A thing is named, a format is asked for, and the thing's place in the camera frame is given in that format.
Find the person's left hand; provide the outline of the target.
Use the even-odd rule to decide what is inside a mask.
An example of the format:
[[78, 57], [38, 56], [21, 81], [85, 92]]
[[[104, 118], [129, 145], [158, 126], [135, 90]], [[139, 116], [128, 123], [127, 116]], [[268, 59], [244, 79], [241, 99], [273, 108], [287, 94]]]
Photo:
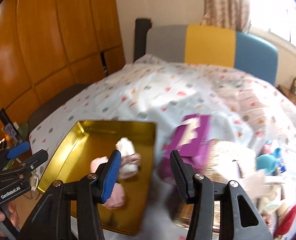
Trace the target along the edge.
[[[9, 202], [7, 204], [7, 208], [9, 211], [9, 220], [11, 221], [13, 226], [15, 226], [15, 227], [19, 226], [20, 219], [19, 219], [19, 215], [16, 210], [15, 202], [14, 201]], [[0, 222], [2, 222], [4, 220], [5, 220], [5, 215], [2, 211], [0, 211]], [[5, 234], [1, 229], [0, 229], [0, 237], [5, 237]]]

